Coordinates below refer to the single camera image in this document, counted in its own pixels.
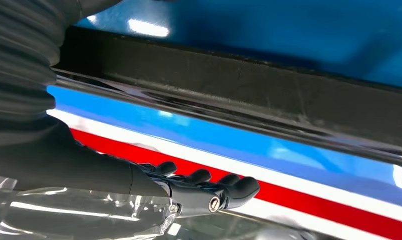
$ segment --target black rubber strip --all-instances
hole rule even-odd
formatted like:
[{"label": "black rubber strip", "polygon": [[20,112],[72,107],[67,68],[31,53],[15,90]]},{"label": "black rubber strip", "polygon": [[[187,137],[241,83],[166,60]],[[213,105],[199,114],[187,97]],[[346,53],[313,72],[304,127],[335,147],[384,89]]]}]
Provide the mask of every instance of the black rubber strip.
[{"label": "black rubber strip", "polygon": [[401,88],[78,27],[61,59],[60,71],[402,155]]}]

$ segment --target plastic wrap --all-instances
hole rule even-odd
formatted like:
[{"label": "plastic wrap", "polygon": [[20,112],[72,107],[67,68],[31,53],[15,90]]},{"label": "plastic wrap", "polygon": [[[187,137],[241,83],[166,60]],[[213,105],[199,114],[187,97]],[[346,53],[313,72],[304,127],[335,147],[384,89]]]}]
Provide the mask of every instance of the plastic wrap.
[{"label": "plastic wrap", "polygon": [[167,197],[66,187],[9,193],[0,240],[148,240],[176,217]]}]

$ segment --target red stripe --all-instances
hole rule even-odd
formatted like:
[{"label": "red stripe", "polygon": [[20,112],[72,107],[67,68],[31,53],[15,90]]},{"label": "red stripe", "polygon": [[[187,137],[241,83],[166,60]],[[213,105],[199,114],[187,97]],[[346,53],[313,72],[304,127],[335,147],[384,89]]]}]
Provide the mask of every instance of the red stripe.
[{"label": "red stripe", "polygon": [[[217,181],[228,173],[227,171],[79,130],[72,130],[72,132],[74,137],[83,144],[102,153],[111,154],[132,162],[152,163],[157,165],[165,161],[173,161],[178,166],[177,174],[187,175],[197,169],[207,169],[213,176],[212,180]],[[261,181],[260,186],[261,191],[256,196],[258,199],[351,226],[386,238],[402,240],[401,221],[267,182]]]}]

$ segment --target white stripe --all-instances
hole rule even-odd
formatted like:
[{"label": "white stripe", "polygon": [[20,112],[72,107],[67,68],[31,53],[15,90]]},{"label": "white stripe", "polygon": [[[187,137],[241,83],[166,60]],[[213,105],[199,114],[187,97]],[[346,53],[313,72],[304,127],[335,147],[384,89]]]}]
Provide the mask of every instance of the white stripe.
[{"label": "white stripe", "polygon": [[296,228],[310,229],[341,239],[387,239],[382,236],[256,198],[250,200],[241,207],[233,209],[232,212],[268,219],[273,222],[282,223]]},{"label": "white stripe", "polygon": [[352,206],[388,218],[402,221],[402,206],[363,196],[354,192],[327,186],[299,177],[287,175],[260,166],[252,165],[239,160],[195,149],[185,145],[157,138],[151,135],[138,133],[121,127],[94,121],[60,110],[50,110],[48,113],[55,116],[71,128],[104,138],[125,143],[140,143],[153,146],[160,152],[185,159],[194,163],[203,164],[212,168],[225,170],[243,176],[254,176],[266,183],[278,185],[287,189],[306,193],[322,199]]}]

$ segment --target blue stripe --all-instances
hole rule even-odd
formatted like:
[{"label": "blue stripe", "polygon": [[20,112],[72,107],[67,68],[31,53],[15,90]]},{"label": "blue stripe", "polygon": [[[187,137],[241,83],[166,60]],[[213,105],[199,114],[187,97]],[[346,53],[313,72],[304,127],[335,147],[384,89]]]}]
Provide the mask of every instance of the blue stripe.
[{"label": "blue stripe", "polygon": [[402,205],[392,164],[65,88],[48,90],[62,111]]}]

